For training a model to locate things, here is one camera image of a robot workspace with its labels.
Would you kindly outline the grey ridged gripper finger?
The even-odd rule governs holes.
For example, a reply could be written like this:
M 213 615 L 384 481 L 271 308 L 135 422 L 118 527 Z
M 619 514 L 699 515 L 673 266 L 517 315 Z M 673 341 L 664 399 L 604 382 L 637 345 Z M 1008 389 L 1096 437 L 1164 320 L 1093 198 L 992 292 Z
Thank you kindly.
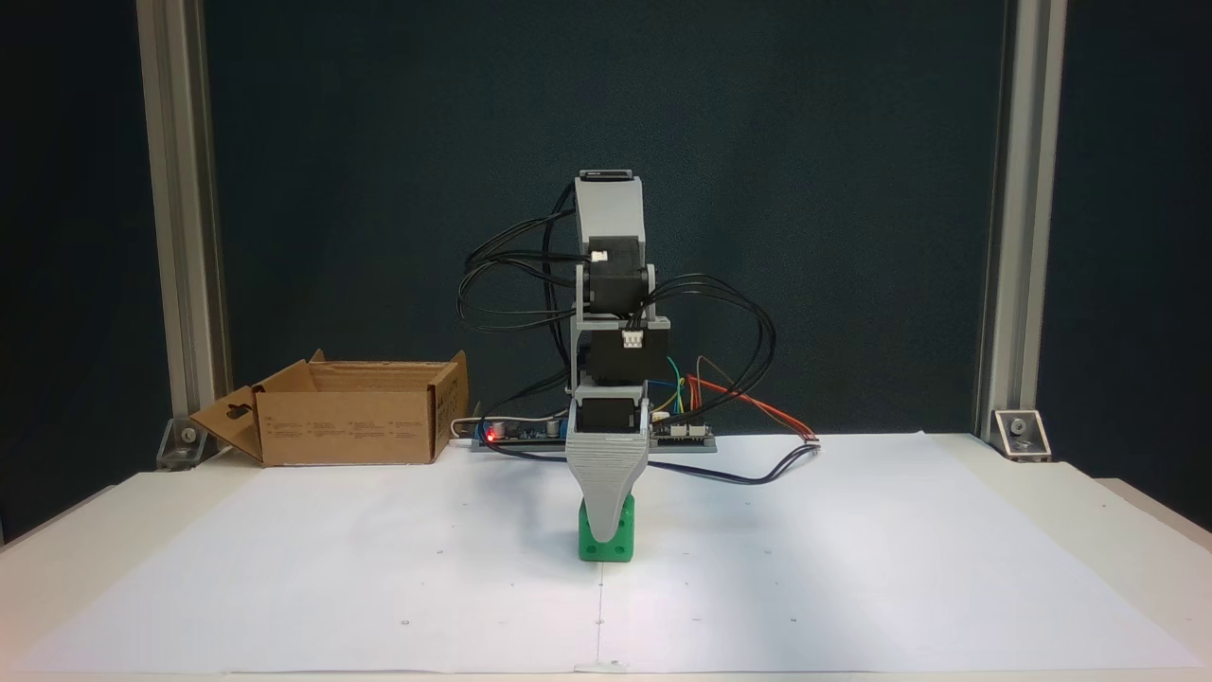
M 625 499 L 648 466 L 648 431 L 568 432 L 566 458 L 595 540 L 614 539 Z

